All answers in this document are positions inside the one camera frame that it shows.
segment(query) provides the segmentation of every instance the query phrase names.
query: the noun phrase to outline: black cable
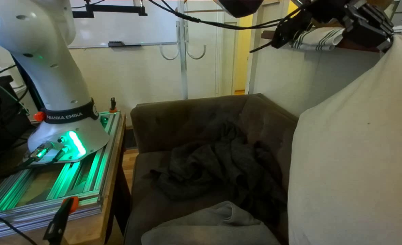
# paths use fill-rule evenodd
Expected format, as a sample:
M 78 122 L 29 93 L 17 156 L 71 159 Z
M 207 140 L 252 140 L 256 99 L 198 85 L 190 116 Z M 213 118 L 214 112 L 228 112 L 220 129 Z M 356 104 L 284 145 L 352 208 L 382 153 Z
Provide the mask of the black cable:
M 176 9 L 173 9 L 165 0 L 161 0 L 165 5 L 158 3 L 154 0 L 149 0 L 150 2 L 153 2 L 154 5 L 157 5 L 158 8 L 171 12 L 181 18 L 190 20 L 190 21 L 195 21 L 195 22 L 205 22 L 205 24 L 210 24 L 210 25 L 216 25 L 216 27 L 221 27 L 221 28 L 231 28 L 231 29 L 254 29 L 254 28 L 267 28 L 267 27 L 274 27 L 277 25 L 282 18 L 274 18 L 266 22 L 261 22 L 261 24 L 255 24 L 255 25 L 233 25 L 233 24 L 226 24 L 226 22 L 220 22 L 220 21 L 209 21 L 209 20 L 202 20 L 199 17 L 194 17 L 186 13 L 181 13 Z
M 25 97 L 25 95 L 26 95 L 26 92 L 27 92 L 27 88 L 26 88 L 26 91 L 22 93 L 22 96 L 19 97 L 19 99 L 17 99 L 11 92 L 8 92 L 4 86 L 2 86 L 0 85 L 0 89 L 2 91 L 4 91 L 12 100 L 15 100 L 17 103 L 19 103 L 21 104 L 21 107 L 25 110 L 25 111 L 27 111 L 26 110 L 26 107 L 23 107 L 23 104 L 21 103 L 21 100 Z
M 87 5 L 97 5 L 100 2 L 104 2 L 105 0 L 100 0 L 100 1 L 96 1 L 96 2 L 90 2 L 90 3 L 85 3 L 85 5 L 75 5 L 75 6 L 71 6 L 72 9 L 77 9 L 77 8 L 85 8 Z
M 30 236 L 27 236 L 25 232 L 22 232 L 19 228 L 14 227 L 8 220 L 6 220 L 4 217 L 0 216 L 0 221 L 3 221 L 4 224 L 7 224 L 11 229 L 14 229 L 15 232 L 18 232 L 19 235 L 22 235 L 25 239 L 27 239 L 30 243 L 37 245 L 37 242 L 34 239 L 32 239 Z
M 290 18 L 293 14 L 296 14 L 297 12 L 300 12 L 301 9 L 304 9 L 305 6 L 307 6 L 307 5 L 303 3 L 303 5 L 300 5 L 299 8 L 296 8 L 295 10 L 292 10 L 290 13 L 288 13 L 285 17 L 282 17 L 282 20 L 280 21 L 278 25 L 281 25 L 284 21 L 286 21 L 288 18 Z M 271 39 L 270 42 L 267 42 L 267 43 L 265 43 L 265 44 L 262 44 L 262 46 L 259 46 L 259 47 L 252 48 L 250 52 L 259 51 L 259 50 L 262 50 L 262 48 L 270 46 L 273 42 L 274 42 L 274 39 Z
M 26 96 L 27 91 L 29 91 L 29 89 L 25 88 L 25 92 L 21 95 L 19 100 L 22 100 L 22 99 Z
M 7 66 L 7 67 L 4 67 L 4 69 L 0 69 L 0 73 L 3 73 L 3 71 L 6 71 L 6 70 L 8 70 L 8 69 L 12 69 L 12 67 L 15 67 L 17 65 L 14 63 L 14 65 L 10 65 L 10 66 Z
M 12 144 L 12 145 L 10 145 L 8 148 L 6 148 L 6 149 L 3 149 L 3 150 L 0 150 L 0 153 L 8 153 L 10 150 L 12 150 L 12 149 L 15 149 L 15 148 L 18 148 L 18 146 L 21 146 L 21 145 L 23 145 L 23 144 L 26 144 L 27 142 L 27 137 L 29 137 L 29 134 L 32 133 L 32 130 L 34 130 L 36 129 L 36 126 L 34 127 L 32 127 L 32 129 L 29 129 L 26 133 L 27 133 L 27 135 L 21 135 L 21 137 L 18 137 L 18 138 L 22 138 L 22 141 L 19 141 L 19 142 L 15 142 L 15 144 Z
M 8 169 L 7 172 L 2 172 L 0 174 L 0 179 L 4 179 L 15 172 L 19 172 L 25 168 L 27 168 L 33 161 L 36 161 L 37 159 L 36 157 L 29 157 L 26 159 L 25 161 L 22 161 L 21 164 L 15 165 L 15 167 L 11 167 L 11 169 Z
M 8 122 L 10 122 L 11 119 L 14 119 L 19 112 L 21 112 L 21 110 L 18 110 L 17 112 L 14 112 L 12 116 L 10 116 L 10 118 L 8 118 L 8 116 L 3 116 L 3 115 L 0 115 L 0 118 L 2 118 L 2 119 L 0 119 L 0 126 L 2 126 L 2 129 L 6 131 L 6 134 L 8 134 L 10 138 L 12 138 L 12 140 L 18 138 L 18 134 L 10 130 L 10 127 L 8 127 Z

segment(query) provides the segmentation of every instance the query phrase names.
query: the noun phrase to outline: wooden table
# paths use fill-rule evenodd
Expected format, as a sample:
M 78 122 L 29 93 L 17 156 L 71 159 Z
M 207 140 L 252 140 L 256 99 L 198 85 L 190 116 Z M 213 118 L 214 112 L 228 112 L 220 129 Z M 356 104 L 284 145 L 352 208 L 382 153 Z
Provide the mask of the wooden table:
M 130 190 L 124 172 L 122 168 L 123 156 L 123 140 L 124 140 L 124 118 L 120 116 L 117 133 L 115 137 L 115 149 L 109 157 L 107 169 L 107 182 L 102 190 L 102 212 L 100 214 L 70 220 L 64 232 L 63 243 L 90 243 L 100 245 L 105 243 L 111 233 L 113 214 L 116 214 L 119 225 L 124 229 L 127 217 L 130 214 Z M 42 239 L 47 228 L 38 228 L 27 231 L 26 233 L 33 238 L 37 243 L 48 243 Z M 0 238 L 0 245 L 27 245 L 29 242 L 21 235 L 10 235 Z

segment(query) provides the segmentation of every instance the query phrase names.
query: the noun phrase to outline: white sheet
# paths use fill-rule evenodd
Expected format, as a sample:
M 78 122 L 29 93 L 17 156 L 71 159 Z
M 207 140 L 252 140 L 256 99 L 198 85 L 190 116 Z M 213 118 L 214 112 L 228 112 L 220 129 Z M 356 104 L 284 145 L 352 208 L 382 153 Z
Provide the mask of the white sheet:
M 301 115 L 289 224 L 292 245 L 402 245 L 402 35 L 372 69 Z

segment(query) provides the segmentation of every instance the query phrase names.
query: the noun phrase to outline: gray blanket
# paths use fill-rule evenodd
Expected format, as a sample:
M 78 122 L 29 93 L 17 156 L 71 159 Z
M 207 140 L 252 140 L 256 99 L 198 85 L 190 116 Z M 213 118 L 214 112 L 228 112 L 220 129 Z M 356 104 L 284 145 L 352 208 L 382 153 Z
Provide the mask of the gray blanket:
M 281 169 L 262 146 L 247 142 L 233 120 L 224 120 L 214 142 L 191 142 L 172 150 L 169 165 L 153 169 L 157 186 L 171 199 L 190 199 L 226 187 L 226 198 L 255 217 L 277 224 L 286 208 Z
M 147 231 L 143 245 L 280 245 L 266 224 L 231 201 L 173 218 Z

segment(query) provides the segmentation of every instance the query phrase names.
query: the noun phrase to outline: green led light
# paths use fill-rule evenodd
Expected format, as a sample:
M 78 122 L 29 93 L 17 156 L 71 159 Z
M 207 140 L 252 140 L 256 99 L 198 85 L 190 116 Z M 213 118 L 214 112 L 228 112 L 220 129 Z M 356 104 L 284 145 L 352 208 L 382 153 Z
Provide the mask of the green led light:
M 48 148 L 44 148 L 41 149 L 38 153 L 37 153 L 37 157 L 41 159 L 42 156 L 45 156 L 48 152 Z
M 82 141 L 79 140 L 77 131 L 70 130 L 70 131 L 68 131 L 68 135 L 74 140 L 74 144 L 75 144 L 75 146 L 77 146 L 78 150 L 79 150 L 79 156 L 85 155 L 87 150 L 86 150 L 86 148 L 83 146 Z

